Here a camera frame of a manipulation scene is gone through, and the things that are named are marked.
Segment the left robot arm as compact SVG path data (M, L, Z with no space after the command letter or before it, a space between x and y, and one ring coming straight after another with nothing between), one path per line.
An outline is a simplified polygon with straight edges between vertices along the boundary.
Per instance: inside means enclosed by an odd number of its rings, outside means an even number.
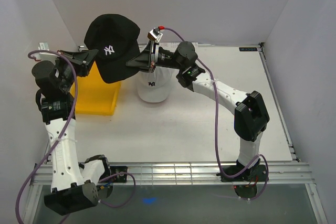
M98 182L111 177L104 155L90 157L80 165L76 151L77 78L89 75L98 52L97 49L60 50L55 53L54 62L40 58L40 55L50 55L49 50L36 50L28 55L37 62L31 73L39 87L36 102L51 148L51 192L44 196L44 203L61 216L96 206Z

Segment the white cap black brim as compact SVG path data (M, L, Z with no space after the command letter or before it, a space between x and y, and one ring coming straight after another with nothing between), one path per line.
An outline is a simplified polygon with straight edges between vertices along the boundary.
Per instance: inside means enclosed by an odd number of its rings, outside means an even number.
M135 84L140 99L148 103L166 100L172 88L172 73L171 69L163 67L156 67L151 73L137 73Z

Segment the black cap white NY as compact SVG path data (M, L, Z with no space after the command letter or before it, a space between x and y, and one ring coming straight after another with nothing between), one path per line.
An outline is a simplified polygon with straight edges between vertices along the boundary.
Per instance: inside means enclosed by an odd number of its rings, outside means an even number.
M120 14L103 14L90 24L84 44L89 50L99 50L95 62L105 83L122 81L139 72L126 66L140 54L139 34L140 27Z

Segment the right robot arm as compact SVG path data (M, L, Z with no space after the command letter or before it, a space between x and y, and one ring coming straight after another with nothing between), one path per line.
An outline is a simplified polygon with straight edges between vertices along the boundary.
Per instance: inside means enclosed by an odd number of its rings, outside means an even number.
M156 67L177 69L179 84L192 92L215 101L215 112L222 105L234 116L234 131L239 136L239 155L234 166L219 165L219 175L229 180L250 180L263 157L259 152L261 138L270 120L263 96L253 91L247 93L216 81L210 69L198 58L191 42L179 43L174 52L149 41L146 47L126 66L142 72L153 73Z

